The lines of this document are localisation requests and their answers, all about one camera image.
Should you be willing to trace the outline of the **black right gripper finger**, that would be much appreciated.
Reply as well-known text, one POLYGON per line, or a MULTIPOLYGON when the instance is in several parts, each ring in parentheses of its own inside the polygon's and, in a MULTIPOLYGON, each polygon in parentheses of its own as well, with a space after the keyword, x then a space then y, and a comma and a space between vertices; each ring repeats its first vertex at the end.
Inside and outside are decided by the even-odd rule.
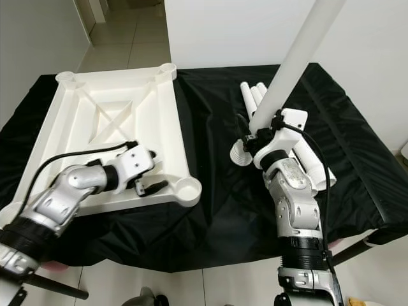
POLYGON ((249 122, 243 115, 236 115, 237 133, 243 149, 253 149, 256 145, 256 137, 249 128, 249 122))

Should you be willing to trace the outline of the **white plastic table top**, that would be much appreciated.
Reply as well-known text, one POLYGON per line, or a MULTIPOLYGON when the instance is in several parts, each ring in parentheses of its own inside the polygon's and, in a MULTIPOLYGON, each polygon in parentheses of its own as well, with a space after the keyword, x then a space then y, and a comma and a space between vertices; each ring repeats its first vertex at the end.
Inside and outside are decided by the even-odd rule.
POLYGON ((187 160, 180 115, 176 105, 172 63, 146 69, 72 73, 56 76, 57 90, 29 155, 11 204, 2 209, 2 224, 12 221, 38 166, 52 156, 67 158, 47 166, 32 195, 37 196, 71 165, 117 157, 115 145, 137 141, 160 155, 152 171, 141 178, 144 186, 168 181, 169 186, 150 196, 137 196, 133 189, 122 193, 91 195, 78 208, 78 215, 96 215, 129 208, 175 202, 182 207, 198 204, 201 182, 187 160))

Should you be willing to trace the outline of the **black tablecloth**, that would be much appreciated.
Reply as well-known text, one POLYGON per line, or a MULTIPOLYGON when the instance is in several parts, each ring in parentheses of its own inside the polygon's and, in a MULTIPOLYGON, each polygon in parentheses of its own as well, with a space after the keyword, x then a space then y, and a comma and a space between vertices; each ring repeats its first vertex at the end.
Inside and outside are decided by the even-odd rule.
MULTIPOLYGON (((173 87, 187 162, 202 184, 194 207, 175 203, 78 217, 49 252, 73 267, 109 259, 166 273, 246 263, 279 256, 274 204, 253 167, 238 167, 228 151, 243 110, 242 81, 269 84, 277 65, 181 69, 173 87)), ((286 102, 309 114, 306 132, 336 176, 328 210, 328 241, 387 228, 408 234, 405 171, 345 90, 312 63, 286 102)))

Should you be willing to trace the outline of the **silver robot left leg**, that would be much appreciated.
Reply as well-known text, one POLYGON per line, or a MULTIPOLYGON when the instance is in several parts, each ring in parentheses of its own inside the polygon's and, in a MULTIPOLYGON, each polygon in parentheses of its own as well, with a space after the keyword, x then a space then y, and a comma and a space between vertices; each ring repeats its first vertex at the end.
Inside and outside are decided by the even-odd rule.
POLYGON ((140 295, 131 298, 122 306, 170 306, 166 295, 156 295, 150 288, 141 288, 140 295))

